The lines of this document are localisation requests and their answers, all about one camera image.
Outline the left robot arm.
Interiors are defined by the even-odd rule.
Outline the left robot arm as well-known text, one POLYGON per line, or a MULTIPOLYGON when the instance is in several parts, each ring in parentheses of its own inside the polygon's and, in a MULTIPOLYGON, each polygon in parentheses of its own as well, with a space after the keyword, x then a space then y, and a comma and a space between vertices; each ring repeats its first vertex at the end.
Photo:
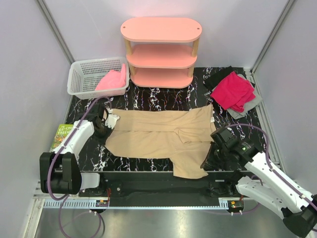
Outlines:
POLYGON ((44 152, 40 156, 41 191, 50 195, 77 194, 89 188, 95 196, 104 195, 107 184, 96 174, 85 178, 77 160, 90 138, 104 144, 118 120, 119 116, 113 110, 99 104, 80 116, 65 139, 51 152, 44 152))

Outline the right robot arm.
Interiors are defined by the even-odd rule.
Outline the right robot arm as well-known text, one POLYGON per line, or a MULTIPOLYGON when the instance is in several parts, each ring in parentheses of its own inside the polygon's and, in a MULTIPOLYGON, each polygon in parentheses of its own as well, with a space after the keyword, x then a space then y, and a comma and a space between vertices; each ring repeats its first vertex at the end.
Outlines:
POLYGON ((249 176, 234 171, 225 184, 229 196, 249 197, 282 219, 286 228, 305 238, 317 224, 317 196, 304 189, 279 169, 260 146, 250 139, 238 139, 229 128, 211 134, 212 144, 201 167, 211 161, 236 162, 252 172, 265 185, 258 185, 249 176))

